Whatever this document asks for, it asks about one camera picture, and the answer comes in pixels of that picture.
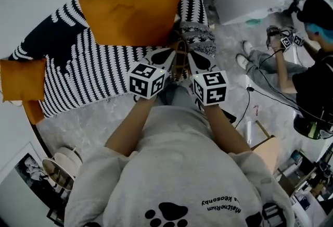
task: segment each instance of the orange cushion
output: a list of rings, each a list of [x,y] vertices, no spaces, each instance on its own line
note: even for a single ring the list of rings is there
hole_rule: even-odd
[[[163,46],[180,0],[79,0],[97,44]]]
[[[23,101],[22,104],[32,124],[36,125],[44,119],[44,114],[38,101]]]
[[[0,60],[3,101],[44,101],[45,65],[46,59]]]

